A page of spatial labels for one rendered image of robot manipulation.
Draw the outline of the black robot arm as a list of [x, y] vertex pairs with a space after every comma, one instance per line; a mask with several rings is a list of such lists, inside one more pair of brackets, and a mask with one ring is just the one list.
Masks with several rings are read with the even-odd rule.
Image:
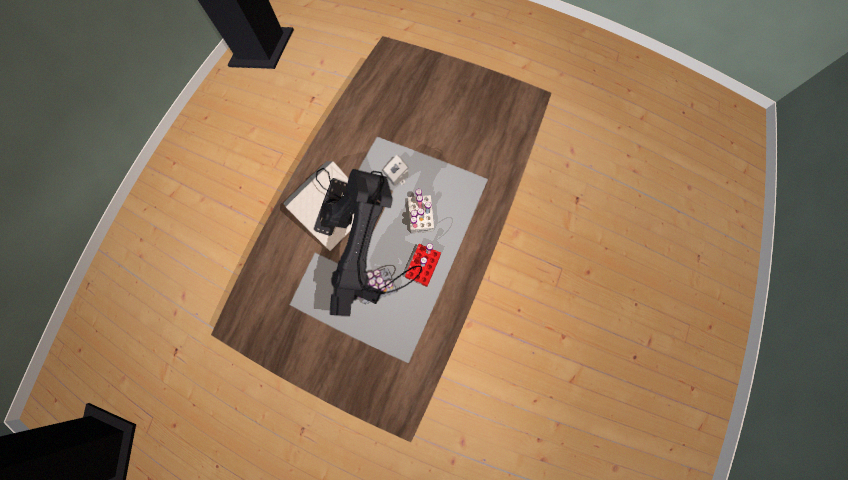
[[[359, 280], [358, 268], [360, 268], [360, 278], [364, 287], [371, 291], [378, 290], [368, 285], [369, 277], [366, 267], [368, 248], [375, 224], [382, 213], [383, 207], [391, 208], [393, 202], [388, 179], [386, 176], [384, 176], [384, 179], [385, 182], [383, 184], [381, 175], [352, 169], [347, 183], [332, 178], [329, 184], [328, 190], [341, 198], [338, 198], [329, 191], [326, 192], [314, 226], [314, 231], [331, 236], [335, 227], [347, 228], [351, 225], [352, 215], [354, 214], [346, 248], [340, 261], [338, 261], [338, 271], [334, 271], [331, 278], [334, 288], [333, 294], [331, 294], [330, 315], [350, 316], [351, 299], [355, 299], [356, 296], [374, 304], [377, 304], [381, 297], [381, 290], [369, 292], [362, 287]], [[380, 190], [381, 193], [377, 198]], [[375, 202], [376, 198], [381, 203], [378, 201]], [[330, 206], [328, 207], [328, 205]], [[321, 219], [322, 221], [320, 222]]]

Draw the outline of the white tube rack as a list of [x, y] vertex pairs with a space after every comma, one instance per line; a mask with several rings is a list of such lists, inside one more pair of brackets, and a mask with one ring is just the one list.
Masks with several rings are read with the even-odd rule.
[[[411, 223], [411, 217], [412, 217], [411, 211], [413, 211], [413, 210], [418, 211], [418, 209], [420, 209], [420, 208], [418, 207], [418, 202], [416, 200], [416, 197], [409, 197], [408, 198], [411, 233], [422, 233], [422, 232], [433, 232], [434, 231], [431, 195], [430, 196], [422, 196], [422, 197], [423, 197], [423, 207], [422, 207], [422, 209], [424, 210], [424, 220], [420, 221], [419, 215], [417, 215], [417, 228], [414, 228], [412, 223]], [[414, 203], [412, 203], [412, 202], [414, 202]], [[426, 208], [425, 208], [426, 202], [431, 203], [431, 208], [430, 208], [429, 214], [426, 214]]]

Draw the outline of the cream square panel with done button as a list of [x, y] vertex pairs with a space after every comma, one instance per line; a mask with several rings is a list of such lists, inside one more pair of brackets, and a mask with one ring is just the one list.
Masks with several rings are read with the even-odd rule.
[[[398, 169], [398, 170], [397, 170]], [[385, 175], [390, 177], [390, 179], [394, 182], [394, 186], [398, 183], [403, 185], [408, 174], [408, 166], [406, 163], [400, 158], [399, 155], [396, 155], [392, 161], [383, 169]]]

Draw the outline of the grey bench mat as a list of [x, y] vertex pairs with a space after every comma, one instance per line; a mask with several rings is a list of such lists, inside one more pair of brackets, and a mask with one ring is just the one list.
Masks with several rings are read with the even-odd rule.
[[[383, 169], [396, 155], [409, 176], [394, 186]], [[350, 317], [330, 315], [331, 277], [338, 263], [314, 253], [290, 305], [409, 363], [488, 179], [379, 137], [359, 170], [382, 172], [393, 191], [391, 208], [385, 207], [371, 237], [367, 273], [388, 268], [394, 280], [408, 270], [418, 245], [431, 243], [441, 255], [428, 286], [413, 281], [377, 304], [357, 297]], [[433, 232], [411, 233], [408, 197], [416, 197], [416, 189], [431, 195]]]

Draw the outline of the red tube rack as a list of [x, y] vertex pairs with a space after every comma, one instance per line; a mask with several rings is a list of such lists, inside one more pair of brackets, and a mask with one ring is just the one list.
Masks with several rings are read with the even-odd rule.
[[[430, 279], [432, 277], [431, 275], [433, 274], [433, 272], [435, 270], [435, 267], [437, 265], [436, 263], [438, 263], [440, 255], [441, 255], [441, 252], [438, 252], [438, 251], [433, 250], [433, 249], [431, 250], [430, 254], [427, 254], [426, 253], [426, 246], [423, 246], [421, 244], [418, 245], [417, 250], [416, 250], [416, 252], [413, 256], [413, 259], [412, 259], [408, 269], [412, 268], [412, 266], [413, 267], [417, 266], [417, 265], [421, 266], [420, 259], [422, 257], [427, 258], [427, 263], [425, 264], [424, 267], [421, 266], [422, 272], [414, 280], [414, 282], [417, 282], [417, 283], [424, 285], [426, 287], [428, 286], [428, 284], [429, 284], [428, 282], [430, 281]], [[405, 277], [409, 280], [413, 280], [419, 274], [420, 270], [421, 270], [420, 267], [413, 268], [413, 269], [409, 270], [408, 272], [406, 272]]]

